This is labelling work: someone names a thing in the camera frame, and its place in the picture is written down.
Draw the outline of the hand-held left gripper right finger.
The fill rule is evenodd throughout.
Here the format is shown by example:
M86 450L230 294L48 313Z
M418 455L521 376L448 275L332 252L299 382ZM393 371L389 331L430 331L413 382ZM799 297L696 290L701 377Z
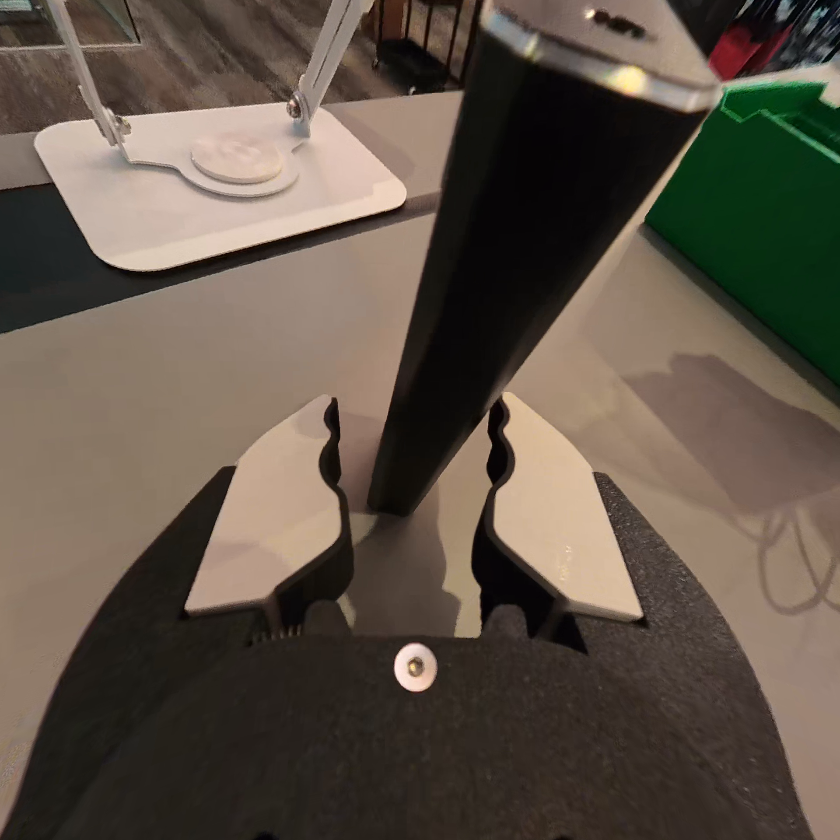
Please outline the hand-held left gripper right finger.
M578 640L576 616L618 623L644 610L595 472L571 441L512 392L488 415L490 489L472 546L481 625L502 606L527 635Z

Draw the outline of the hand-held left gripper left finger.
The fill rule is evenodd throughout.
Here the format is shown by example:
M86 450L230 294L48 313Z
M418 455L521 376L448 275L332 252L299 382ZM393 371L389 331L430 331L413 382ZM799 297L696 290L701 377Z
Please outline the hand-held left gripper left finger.
M320 395L239 458L185 600L188 617L256 609L290 634L311 606L346 592L354 547L340 438L338 399Z

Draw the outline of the black usb hub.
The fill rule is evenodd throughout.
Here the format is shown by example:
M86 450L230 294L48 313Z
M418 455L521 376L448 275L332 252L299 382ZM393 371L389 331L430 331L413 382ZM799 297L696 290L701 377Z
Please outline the black usb hub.
M369 488L414 512L717 104L676 2L484 2Z

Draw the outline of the white metal document stand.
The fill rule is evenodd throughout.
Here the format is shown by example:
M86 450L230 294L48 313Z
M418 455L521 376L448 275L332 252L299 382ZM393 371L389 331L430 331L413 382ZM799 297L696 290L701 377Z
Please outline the white metal document stand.
M48 2L91 119L35 136L35 150L91 251L155 272L401 207L404 183L323 97L372 2L331 3L287 104L124 118L99 95L65 2Z

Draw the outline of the green plastic bin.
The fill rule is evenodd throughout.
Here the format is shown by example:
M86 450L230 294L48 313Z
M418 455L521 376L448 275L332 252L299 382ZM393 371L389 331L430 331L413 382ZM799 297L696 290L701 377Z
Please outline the green plastic bin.
M826 89L727 89L646 224L838 385L839 109Z

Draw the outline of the black wheeled cart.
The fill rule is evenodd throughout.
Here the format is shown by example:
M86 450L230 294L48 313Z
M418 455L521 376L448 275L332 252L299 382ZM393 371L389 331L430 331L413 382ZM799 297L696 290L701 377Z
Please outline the black wheeled cart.
M462 88L481 2L380 1L371 11L373 68L409 95Z

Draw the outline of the red bag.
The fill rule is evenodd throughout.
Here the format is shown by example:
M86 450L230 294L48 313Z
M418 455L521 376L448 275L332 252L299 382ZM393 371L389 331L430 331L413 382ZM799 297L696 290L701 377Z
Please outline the red bag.
M756 35L745 24L732 24L719 38L709 67L721 81L763 72L791 33L792 26L775 27Z

